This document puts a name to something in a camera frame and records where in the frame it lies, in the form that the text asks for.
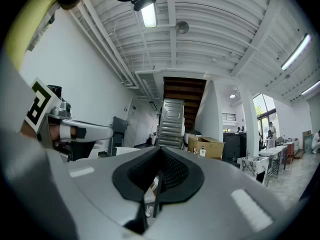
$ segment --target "ceiling pipe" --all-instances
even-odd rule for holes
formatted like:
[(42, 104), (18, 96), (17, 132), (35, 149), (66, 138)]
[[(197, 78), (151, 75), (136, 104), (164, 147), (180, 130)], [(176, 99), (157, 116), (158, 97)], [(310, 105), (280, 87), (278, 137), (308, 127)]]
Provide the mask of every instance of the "ceiling pipe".
[(92, 19), (94, 21), (94, 23), (96, 24), (97, 28), (99, 29), (99, 31), (101, 32), (102, 36), (104, 37), (104, 39), (107, 41), (107, 43), (109, 44), (109, 46), (111, 47), (114, 55), (116, 56), (116, 58), (118, 59), (118, 61), (120, 62), (120, 64), (123, 66), (124, 70), (126, 71), (127, 75), (132, 79), (132, 82), (134, 83), (134, 85), (136, 87), (138, 87), (138, 83), (136, 81), (136, 79), (133, 77), (132, 73), (130, 72), (127, 64), (124, 62), (124, 60), (122, 59), (121, 55), (119, 54), (115, 44), (112, 42), (108, 32), (106, 31), (106, 28), (104, 27), (104, 25), (102, 24), (94, 6), (92, 5), (92, 3), (90, 2), (90, 0), (83, 0), (85, 6), (87, 7), (88, 11), (90, 12)]
[(207, 75), (207, 76), (215, 76), (215, 77), (224, 77), (227, 79), (231, 79), (234, 80), (235, 78), (232, 76), (228, 76), (228, 75), (218, 75), (218, 74), (214, 74), (214, 73), (209, 73), (207, 71), (205, 72), (201, 72), (198, 70), (190, 70), (190, 69), (184, 69), (184, 68), (178, 68), (178, 67), (168, 67), (168, 68), (159, 68), (159, 69), (153, 69), (153, 70), (142, 70), (142, 71), (135, 71), (134, 73), (137, 75), (141, 75), (141, 74), (154, 74), (154, 73), (160, 73), (163, 71), (170, 71), (170, 72), (185, 72), (185, 73), (195, 73), (195, 74), (202, 74), (202, 75)]
[(134, 74), (135, 74), (136, 78), (138, 79), (140, 85), (142, 86), (145, 94), (148, 96), (148, 99), (149, 99), (150, 101), (152, 101), (152, 98), (151, 98), (150, 94), (148, 93), (147, 88), (145, 87), (145, 84), (142, 82), (142, 80), (141, 80), (141, 78), (140, 78), (140, 76), (139, 76), (139, 74), (142, 74), (142, 72), (144, 72), (144, 71), (135, 71)]
[(175, 28), (176, 25), (173, 24), (163, 24), (163, 25), (157, 25), (156, 27), (142, 27), (140, 28), (142, 32), (147, 32), (147, 31), (154, 31), (162, 28)]
[(119, 42), (119, 40), (118, 40), (117, 34), (116, 34), (117, 23), (118, 23), (119, 21), (122, 21), (122, 20), (125, 20), (125, 19), (128, 19), (128, 18), (131, 18), (131, 16), (127, 16), (127, 17), (120, 18), (120, 19), (118, 19), (118, 20), (114, 23), (113, 34), (114, 34), (114, 37), (115, 37), (115, 39), (116, 39), (116, 41), (117, 41), (117, 43), (118, 43), (118, 45), (119, 45), (119, 47), (120, 47), (120, 50), (121, 50), (121, 52), (122, 52), (122, 55), (123, 55), (124, 58), (125, 58), (126, 63), (129, 65), (129, 61), (128, 61), (128, 59), (127, 59), (127, 56), (126, 56), (124, 50), (122, 49), (122, 46), (121, 46), (121, 44), (120, 44), (120, 42)]
[(123, 70), (123, 68), (121, 67), (121, 65), (119, 64), (119, 62), (117, 61), (117, 58), (115, 58), (115, 56), (113, 55), (113, 53), (111, 52), (111, 50), (109, 49), (109, 47), (102, 42), (102, 40), (104, 39), (101, 34), (99, 33), (98, 29), (96, 28), (95, 24), (93, 23), (93, 21), (91, 20), (88, 12), (86, 11), (84, 5), (80, 2), (77, 7), (79, 8), (79, 11), (81, 12), (84, 20), (87, 22), (87, 24), (89, 25), (90, 29), (92, 30), (93, 34), (96, 36), (96, 38), (99, 40), (99, 42), (101, 43), (101, 45), (103, 46), (103, 48), (105, 49), (105, 51), (109, 54), (109, 56), (111, 57), (111, 59), (113, 60), (113, 62), (117, 65), (117, 67), (119, 68), (119, 70), (121, 71), (121, 73), (124, 75), (124, 77), (126, 78), (126, 80), (129, 82), (128, 86), (133, 86), (133, 82), (130, 79), (130, 77), (128, 77), (128, 75), (125, 73), (125, 71)]
[(86, 34), (86, 36), (90, 39), (90, 41), (94, 44), (94, 46), (97, 48), (97, 50), (101, 53), (101, 55), (103, 56), (103, 58), (108, 62), (108, 64), (110, 65), (110, 67), (113, 69), (113, 71), (117, 74), (117, 76), (120, 78), (121, 82), (124, 83), (123, 78), (121, 77), (121, 75), (118, 73), (118, 71), (115, 69), (115, 67), (112, 65), (111, 61), (106, 57), (106, 55), (104, 54), (104, 52), (101, 50), (101, 48), (98, 46), (98, 44), (93, 40), (93, 38), (91, 37), (91, 35), (88, 33), (88, 31), (86, 31), (86, 29), (84, 28), (84, 26), (80, 23), (80, 21), (78, 20), (78, 18), (76, 17), (76, 15), (70, 10), (69, 11), (70, 14), (72, 15), (72, 17), (74, 18), (75, 22), (80, 26), (80, 28), (83, 30), (83, 32)]
[(137, 27), (138, 27), (138, 29), (139, 29), (140, 35), (141, 35), (141, 37), (142, 37), (144, 49), (145, 49), (146, 55), (148, 56), (150, 68), (152, 68), (153, 66), (152, 66), (152, 63), (151, 63), (151, 58), (150, 58), (150, 54), (149, 54), (149, 51), (148, 51), (148, 47), (147, 47), (147, 42), (146, 42), (146, 39), (145, 39), (145, 35), (144, 35), (144, 33), (142, 32), (142, 30), (141, 30), (140, 23), (139, 23), (139, 19), (138, 19), (137, 13), (135, 12), (133, 6), (131, 7), (131, 11), (132, 11), (132, 14), (133, 14), (133, 16), (134, 16), (134, 18), (135, 18), (135, 21), (136, 21)]
[[(174, 27), (175, 27), (175, 25), (166, 24), (166, 25), (158, 25), (153, 29), (155, 30), (156, 28), (174, 28)], [(197, 25), (190, 25), (189, 26), (189, 30), (191, 30), (191, 29), (203, 30), (203, 31), (214, 32), (214, 33), (218, 33), (220, 35), (224, 35), (226, 37), (229, 37), (230, 40), (237, 40), (238, 42), (243, 43), (244, 45), (247, 45), (247, 46), (253, 48), (255, 51), (262, 53), (262, 51), (260, 49), (258, 49), (257, 47), (255, 47), (251, 43), (249, 43), (247, 41), (244, 41), (241, 38), (236, 37), (236, 36), (234, 36), (232, 34), (226, 34), (223, 31), (219, 31), (219, 30), (216, 30), (216, 29), (213, 29), (213, 28), (209, 28), (209, 27), (197, 26)]]
[(147, 83), (147, 81), (144, 79), (144, 80), (142, 80), (142, 82), (144, 83), (144, 86), (146, 87), (146, 89), (149, 91), (149, 93), (150, 93), (150, 95), (151, 95), (151, 98), (152, 98), (152, 99), (155, 99), (155, 96), (154, 96), (154, 94), (152, 93), (151, 88), (150, 88), (149, 84)]

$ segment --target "window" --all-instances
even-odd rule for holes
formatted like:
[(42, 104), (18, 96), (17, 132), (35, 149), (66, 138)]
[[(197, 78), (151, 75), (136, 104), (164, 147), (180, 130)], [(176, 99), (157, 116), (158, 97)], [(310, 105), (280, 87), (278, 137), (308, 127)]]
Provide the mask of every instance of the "window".
[(272, 125), (275, 127), (276, 137), (280, 137), (278, 115), (274, 99), (264, 94), (259, 94), (253, 99), (253, 103), (258, 119), (258, 131), (262, 135), (262, 138), (264, 140), (267, 138), (270, 122), (272, 122)]
[(275, 103), (274, 103), (274, 99), (270, 98), (269, 96), (263, 95), (265, 104), (266, 104), (266, 109), (268, 111), (273, 110), (276, 108)]
[(267, 107), (265, 103), (265, 99), (262, 94), (258, 95), (253, 99), (255, 113), (257, 116), (262, 115), (267, 112)]
[(222, 120), (225, 121), (236, 121), (235, 114), (222, 113)]

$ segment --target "white label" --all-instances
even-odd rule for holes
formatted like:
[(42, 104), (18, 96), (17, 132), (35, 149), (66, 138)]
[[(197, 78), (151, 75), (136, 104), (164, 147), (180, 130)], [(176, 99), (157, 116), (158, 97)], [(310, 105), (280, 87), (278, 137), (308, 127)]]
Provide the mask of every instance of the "white label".
[(95, 171), (95, 169), (93, 167), (86, 167), (86, 168), (81, 168), (81, 169), (69, 171), (69, 174), (70, 174), (71, 178), (76, 178), (76, 177), (80, 177), (83, 175), (91, 174), (94, 171)]
[(206, 150), (205, 149), (200, 149), (200, 156), (205, 157), (206, 156)]
[(45, 114), (54, 107), (60, 108), (61, 100), (39, 78), (33, 81), (31, 88), (35, 98), (25, 120), (37, 133)]

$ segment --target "doorway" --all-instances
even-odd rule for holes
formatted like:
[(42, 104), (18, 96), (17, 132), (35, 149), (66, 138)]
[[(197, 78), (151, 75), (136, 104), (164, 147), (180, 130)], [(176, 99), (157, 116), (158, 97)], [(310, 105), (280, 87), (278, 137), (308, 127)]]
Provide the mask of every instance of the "doorway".
[(262, 139), (265, 140), (268, 136), (269, 130), (269, 119), (268, 117), (263, 117), (258, 119), (258, 131), (262, 136)]
[(138, 120), (139, 120), (139, 103), (132, 98), (126, 117), (127, 127), (123, 139), (123, 147), (133, 148), (136, 142)]

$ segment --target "cardboard box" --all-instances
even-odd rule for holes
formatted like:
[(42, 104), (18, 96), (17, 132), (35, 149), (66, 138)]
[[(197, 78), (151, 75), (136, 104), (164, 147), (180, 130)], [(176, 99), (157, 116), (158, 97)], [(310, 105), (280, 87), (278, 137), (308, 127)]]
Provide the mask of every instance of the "cardboard box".
[(222, 159), (225, 143), (210, 137), (196, 137), (189, 135), (188, 151), (200, 154), (202, 147), (206, 158)]

